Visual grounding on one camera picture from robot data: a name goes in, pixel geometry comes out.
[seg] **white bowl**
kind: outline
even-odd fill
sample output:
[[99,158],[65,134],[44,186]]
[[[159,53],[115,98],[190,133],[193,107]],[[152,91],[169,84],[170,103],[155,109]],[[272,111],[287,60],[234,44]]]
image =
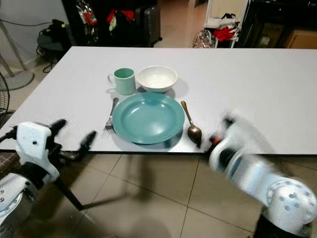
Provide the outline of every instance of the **white bowl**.
[[165,93],[177,81],[177,73],[170,67],[153,65],[141,69],[137,81],[149,92]]

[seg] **fork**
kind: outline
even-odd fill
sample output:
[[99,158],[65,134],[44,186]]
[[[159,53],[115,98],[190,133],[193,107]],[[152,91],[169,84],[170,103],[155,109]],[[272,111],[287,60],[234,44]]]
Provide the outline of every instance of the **fork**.
[[114,98],[113,99],[113,102],[112,102],[112,109],[111,109],[111,112],[110,112],[110,116],[109,116],[109,119],[107,120],[106,124],[105,124],[105,127],[104,127],[104,132],[107,131],[107,132],[114,132],[113,130],[113,125],[112,125],[112,113],[113,113],[113,110],[115,108],[115,106],[117,105],[119,99],[118,98]]

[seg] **mug handle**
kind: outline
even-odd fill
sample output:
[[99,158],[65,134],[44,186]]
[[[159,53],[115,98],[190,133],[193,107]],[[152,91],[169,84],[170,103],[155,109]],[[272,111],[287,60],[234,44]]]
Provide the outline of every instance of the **mug handle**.
[[114,82],[113,75],[111,75],[111,74],[108,75],[108,81],[113,87],[115,87],[115,82]]

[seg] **teal plate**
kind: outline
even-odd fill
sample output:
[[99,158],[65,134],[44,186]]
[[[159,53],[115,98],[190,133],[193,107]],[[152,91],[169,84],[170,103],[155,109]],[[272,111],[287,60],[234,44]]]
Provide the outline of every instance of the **teal plate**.
[[175,136],[184,124],[182,107],[160,93],[141,93],[121,102],[112,115],[115,132],[138,144],[156,144]]

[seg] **cardboard box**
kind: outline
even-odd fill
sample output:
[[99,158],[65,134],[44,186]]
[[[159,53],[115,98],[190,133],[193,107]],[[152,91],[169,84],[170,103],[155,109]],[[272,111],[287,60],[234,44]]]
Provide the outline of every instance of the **cardboard box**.
[[284,30],[284,25],[265,23],[256,43],[256,48],[275,48]]
[[317,32],[294,30],[286,41],[288,49],[317,49]]

